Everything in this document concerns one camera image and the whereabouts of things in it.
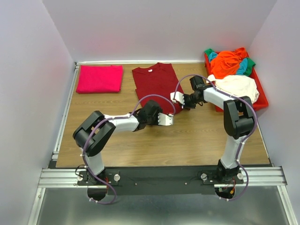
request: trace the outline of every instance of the pink folded shirt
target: pink folded shirt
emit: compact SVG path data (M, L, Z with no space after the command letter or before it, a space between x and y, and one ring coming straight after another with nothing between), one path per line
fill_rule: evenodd
M77 93L108 93L121 90L122 66L80 66Z

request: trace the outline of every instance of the wooden table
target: wooden table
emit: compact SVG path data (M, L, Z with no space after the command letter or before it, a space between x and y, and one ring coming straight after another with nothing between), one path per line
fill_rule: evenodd
M80 150L72 138L77 127L94 111L122 115L131 112L138 101L132 69L150 64L123 65L124 76L120 93L78 94L77 82L72 96L67 122L60 146L57 167L77 167L82 164ZM177 77L188 74L207 75L204 64L173 64ZM185 93L192 93L189 79L181 82ZM204 104L195 110L174 116L169 127L146 127L138 132L113 135L102 150L106 166L167 166L216 165L226 143L223 114L214 105ZM245 144L242 164L268 164L269 159L257 129Z

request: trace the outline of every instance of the red plastic bin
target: red plastic bin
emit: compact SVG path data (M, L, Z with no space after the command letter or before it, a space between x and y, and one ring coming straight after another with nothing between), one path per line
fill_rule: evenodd
M210 63L208 61L208 56L204 53L204 57L205 57L205 67L206 67L206 71L208 75L211 75L211 68L210 68ZM258 76L255 72L255 69L252 69L252 73L249 76L251 78L253 78L255 80L255 83L257 85L257 90L259 92L259 97L258 100L256 102L253 103L253 108L255 111L258 111L260 109L266 108L269 106L268 100L264 94L263 88L261 83L259 82ZM223 112L223 110L219 107L216 106L216 111L217 112Z

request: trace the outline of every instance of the black cable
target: black cable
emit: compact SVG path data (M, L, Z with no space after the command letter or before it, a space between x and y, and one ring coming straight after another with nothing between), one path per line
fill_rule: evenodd
M85 166L85 164L81 164L81 165L77 166L76 169L75 169L75 174L76 174L77 176L81 177L81 178L83 178L83 176L82 176L81 174L79 174L79 173L76 173L76 172L77 172L77 170L79 169L79 167L82 166L82 165Z

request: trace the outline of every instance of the orange cloth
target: orange cloth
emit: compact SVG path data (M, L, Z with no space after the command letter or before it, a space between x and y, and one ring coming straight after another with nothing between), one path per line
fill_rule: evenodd
M216 79L234 75L240 67L240 62L247 56L245 48L238 48L234 52L222 51L211 61L211 72Z

